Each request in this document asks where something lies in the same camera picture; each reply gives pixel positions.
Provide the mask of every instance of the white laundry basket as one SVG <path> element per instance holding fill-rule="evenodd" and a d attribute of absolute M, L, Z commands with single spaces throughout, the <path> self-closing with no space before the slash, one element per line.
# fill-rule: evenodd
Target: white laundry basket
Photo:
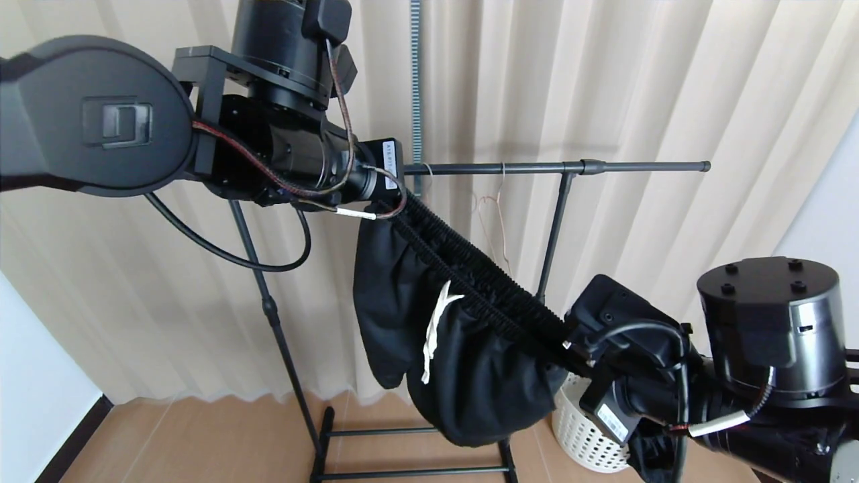
<path fill-rule="evenodd" d="M 597 473 L 617 473 L 629 466 L 629 451 L 605 437 L 579 408 L 579 398 L 589 383 L 588 379 L 570 374 L 555 395 L 557 409 L 551 416 L 551 426 L 561 448 L 574 462 Z"/>

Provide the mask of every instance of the robotic arm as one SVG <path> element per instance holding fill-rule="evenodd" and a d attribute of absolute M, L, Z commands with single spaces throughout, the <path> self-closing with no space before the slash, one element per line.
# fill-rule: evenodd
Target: robotic arm
<path fill-rule="evenodd" d="M 400 142 L 351 132 L 350 16 L 346 0 L 242 0 L 232 52 L 180 48 L 172 72 L 91 36 L 0 59 L 0 191 L 145 194 L 162 213 L 152 192 L 174 180 L 305 211 L 405 199 Z M 247 97 L 224 95 L 227 80 Z M 326 118 L 332 97 L 345 129 Z M 846 364 L 859 352 L 844 348 L 838 275 L 743 260 L 704 274 L 698 291 L 713 358 L 688 326 L 608 277 L 591 282 L 565 317 L 568 369 L 592 380 L 582 410 L 620 444 L 656 428 L 674 468 L 688 436 L 786 480 L 859 479 L 859 374 Z"/>

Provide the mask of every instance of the garment rack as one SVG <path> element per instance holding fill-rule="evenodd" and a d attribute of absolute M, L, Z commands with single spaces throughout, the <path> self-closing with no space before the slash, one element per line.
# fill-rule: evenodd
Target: garment rack
<path fill-rule="evenodd" d="M 564 218 L 564 207 L 567 204 L 567 198 L 570 195 L 570 184 L 573 178 L 577 175 L 590 175 L 608 172 L 630 172 L 630 171 L 709 171 L 709 162 L 603 162 L 594 159 L 583 159 L 578 162 L 517 162 L 510 164 L 501 163 L 463 163 L 463 164 L 412 164 L 404 166 L 404 174 L 410 176 L 422 176 L 431 174 L 439 175 L 456 175 L 456 174 L 560 174 L 561 183 L 557 193 L 557 203 L 555 204 L 555 212 L 551 220 L 551 229 L 549 230 L 549 241 L 545 249 L 545 257 L 543 259 L 543 269 L 540 273 L 537 292 L 534 296 L 541 302 L 545 303 L 545 286 L 549 280 L 549 271 L 551 270 L 551 261 L 555 256 L 555 247 L 557 245 L 558 234 L 561 230 L 561 222 Z M 230 210 L 233 212 L 235 224 L 239 229 L 241 243 L 244 245 L 247 252 L 247 258 L 259 263 L 256 249 L 253 247 L 250 230 L 247 228 L 244 213 L 238 201 L 229 201 Z M 416 428 L 391 428 L 391 429 L 373 429 L 373 430 L 358 430 L 358 431 L 334 431 L 334 408 L 327 407 L 322 417 L 322 425 L 319 432 L 316 431 L 313 417 L 310 414 L 307 400 L 302 391 L 302 385 L 299 381 L 298 374 L 295 372 L 295 364 L 292 362 L 292 356 L 289 354 L 289 346 L 286 343 L 286 338 L 283 336 L 283 328 L 281 327 L 280 317 L 277 315 L 277 304 L 274 297 L 268 290 L 268 284 L 265 282 L 265 276 L 260 270 L 253 270 L 253 277 L 259 287 L 259 294 L 262 297 L 262 307 L 265 317 L 268 319 L 271 330 L 274 333 L 277 341 L 277 348 L 283 358 L 283 364 L 286 366 L 289 380 L 292 382 L 292 388 L 295 391 L 295 397 L 298 399 L 298 406 L 301 408 L 304 424 L 308 428 L 308 435 L 313 442 L 315 450 L 315 458 L 313 469 L 310 474 L 310 483 L 317 483 L 328 480 L 357 480 L 357 479 L 376 479 L 376 478 L 393 478 L 393 477 L 409 477 L 409 476 L 433 476 L 444 474 L 475 474 L 475 473 L 503 473 L 507 483 L 518 483 L 516 477 L 516 466 L 513 463 L 513 453 L 510 449 L 509 438 L 503 439 L 498 443 L 498 449 L 501 452 L 500 466 L 489 467 L 468 467 L 468 468 L 438 468 L 438 469 L 410 469 L 399 471 L 368 471 L 359 473 L 326 473 L 326 459 L 328 457 L 328 446 L 333 437 L 363 437 L 363 436 L 384 436 L 391 434 L 420 434 L 436 432 L 434 427 L 416 427 Z"/>

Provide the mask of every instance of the white label sticker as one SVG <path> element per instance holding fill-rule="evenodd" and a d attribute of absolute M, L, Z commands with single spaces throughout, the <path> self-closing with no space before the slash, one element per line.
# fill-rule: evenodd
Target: white label sticker
<path fill-rule="evenodd" d="M 621 441 L 626 439 L 626 435 L 629 433 L 629 430 L 627 430 L 626 426 L 620 422 L 620 419 L 614 415 L 614 412 L 610 407 L 605 404 L 601 405 L 600 409 L 597 410 L 596 415 L 608 429 L 612 430 L 614 436 L 618 437 Z"/>
<path fill-rule="evenodd" d="M 385 170 L 397 176 L 397 146 L 393 141 L 385 141 L 381 144 L 382 162 L 385 163 Z M 397 189 L 397 183 L 392 179 L 385 178 L 385 189 Z"/>

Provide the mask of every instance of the curtain fold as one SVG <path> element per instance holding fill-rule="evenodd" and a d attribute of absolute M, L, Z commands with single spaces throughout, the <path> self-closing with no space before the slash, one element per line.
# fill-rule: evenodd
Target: curtain fold
<path fill-rule="evenodd" d="M 395 137 L 410 152 L 409 3 L 351 3 L 356 134 Z M 11 0 L 0 4 L 0 55 L 97 34 L 169 67 L 176 47 L 229 49 L 237 6 Z M 423 20 L 425 162 L 712 161 L 707 174 L 576 178 L 546 293 L 562 314 L 606 273 L 693 322 L 704 352 L 698 276 L 772 252 L 859 107 L 857 2 L 432 0 Z M 330 117 L 341 120 L 336 102 Z M 426 203 L 505 268 L 506 255 L 529 290 L 557 185 L 547 174 L 423 182 Z M 481 200 L 499 189 L 498 208 Z M 184 181 L 158 194 L 242 253 L 226 201 Z M 291 208 L 245 208 L 261 260 L 299 256 Z M 322 397 L 353 388 L 373 400 L 381 389 L 351 301 L 358 221 L 308 218 L 306 265 L 266 275 L 298 372 Z M 5 193 L 0 270 L 114 402 L 291 390 L 251 272 L 198 248 L 143 199 Z"/>

